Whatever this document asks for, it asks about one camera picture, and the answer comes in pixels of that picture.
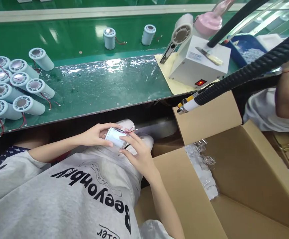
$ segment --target finger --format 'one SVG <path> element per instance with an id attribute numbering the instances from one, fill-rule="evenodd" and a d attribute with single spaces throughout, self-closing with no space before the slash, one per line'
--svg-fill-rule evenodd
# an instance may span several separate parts
<path id="1" fill-rule="evenodd" d="M 99 140 L 96 141 L 97 145 L 102 145 L 102 146 L 109 146 L 109 147 L 113 147 L 113 143 L 109 140 L 104 140 L 99 138 Z"/>
<path id="2" fill-rule="evenodd" d="M 107 133 L 108 133 L 108 130 L 107 130 L 107 129 L 104 129 L 104 130 L 100 131 L 100 133 L 99 133 L 99 138 L 105 139 L 106 136 L 105 136 L 104 134 L 107 134 Z"/>
<path id="3" fill-rule="evenodd" d="M 109 129 L 109 128 L 122 128 L 122 126 L 115 124 L 115 123 L 99 124 L 99 130 L 100 131 L 102 131 L 104 129 Z"/>
<path id="4" fill-rule="evenodd" d="M 135 141 L 137 141 L 138 144 L 144 145 L 144 142 L 142 141 L 142 139 L 140 139 L 139 136 L 137 136 L 137 135 L 135 134 L 135 131 L 129 133 L 129 135 L 131 136 L 131 138 L 133 138 Z"/>
<path id="5" fill-rule="evenodd" d="M 141 150 L 140 144 L 135 141 L 135 139 L 128 137 L 128 136 L 120 136 L 120 139 L 126 141 L 127 143 L 131 144 L 131 146 L 139 153 L 139 150 Z"/>
<path id="6" fill-rule="evenodd" d="M 133 166 L 137 164 L 137 159 L 128 150 L 120 149 L 119 153 L 123 153 Z"/>

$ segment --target white machine box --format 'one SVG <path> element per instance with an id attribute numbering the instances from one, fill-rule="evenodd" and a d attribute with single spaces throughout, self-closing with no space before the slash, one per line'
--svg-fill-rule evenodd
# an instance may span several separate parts
<path id="1" fill-rule="evenodd" d="M 186 46 L 178 52 L 171 69 L 170 78 L 196 89 L 200 89 L 216 79 L 222 79 L 228 71 L 231 49 L 221 45 L 209 48 L 206 45 L 208 42 L 203 38 L 192 36 Z M 217 66 L 196 47 L 217 57 L 223 63 Z"/>

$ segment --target pink bottle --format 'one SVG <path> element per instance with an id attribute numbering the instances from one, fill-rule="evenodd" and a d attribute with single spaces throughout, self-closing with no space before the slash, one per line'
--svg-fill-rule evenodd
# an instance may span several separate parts
<path id="1" fill-rule="evenodd" d="M 215 35 L 222 28 L 223 20 L 221 15 L 226 11 L 227 6 L 231 2 L 232 0 L 220 2 L 213 12 L 207 12 L 197 16 L 193 24 L 192 34 L 207 40 Z"/>

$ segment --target green workbench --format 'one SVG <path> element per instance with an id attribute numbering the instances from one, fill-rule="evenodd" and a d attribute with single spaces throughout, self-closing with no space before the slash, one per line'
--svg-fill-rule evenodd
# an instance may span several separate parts
<path id="1" fill-rule="evenodd" d="M 235 13 L 227 12 L 223 17 L 223 24 Z M 176 13 L 0 23 L 0 55 L 11 60 L 22 58 L 30 63 L 29 50 L 41 47 L 56 66 L 51 72 L 42 72 L 41 78 L 57 92 L 54 100 L 61 106 L 52 101 L 51 111 L 46 111 L 39 117 L 26 115 L 27 127 L 172 97 L 159 67 L 155 67 L 156 63 L 152 61 L 153 56 L 148 55 L 163 53 L 170 41 L 175 22 L 181 15 Z M 141 44 L 146 24 L 153 24 L 157 28 L 156 37 L 150 46 Z M 118 39 L 127 44 L 116 44 L 112 51 L 105 49 L 102 34 L 105 27 L 114 28 Z M 147 56 L 145 59 L 149 63 L 135 77 L 130 77 L 131 71 L 129 74 L 120 71 L 118 74 L 94 79 L 85 74 L 63 75 L 59 70 L 63 66 L 137 56 Z M 235 70 L 236 65 L 230 62 L 229 72 Z M 48 102 L 41 98 L 35 99 L 49 108 Z M 17 129 L 21 124 L 22 120 L 7 120 L 5 131 Z"/>

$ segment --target gray t-shirt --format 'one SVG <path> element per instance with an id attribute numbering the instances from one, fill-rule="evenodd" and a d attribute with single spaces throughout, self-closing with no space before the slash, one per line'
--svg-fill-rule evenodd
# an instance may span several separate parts
<path id="1" fill-rule="evenodd" d="M 138 228 L 139 179 L 114 160 L 44 165 L 25 151 L 0 166 L 0 238 L 171 238 L 158 221 Z"/>

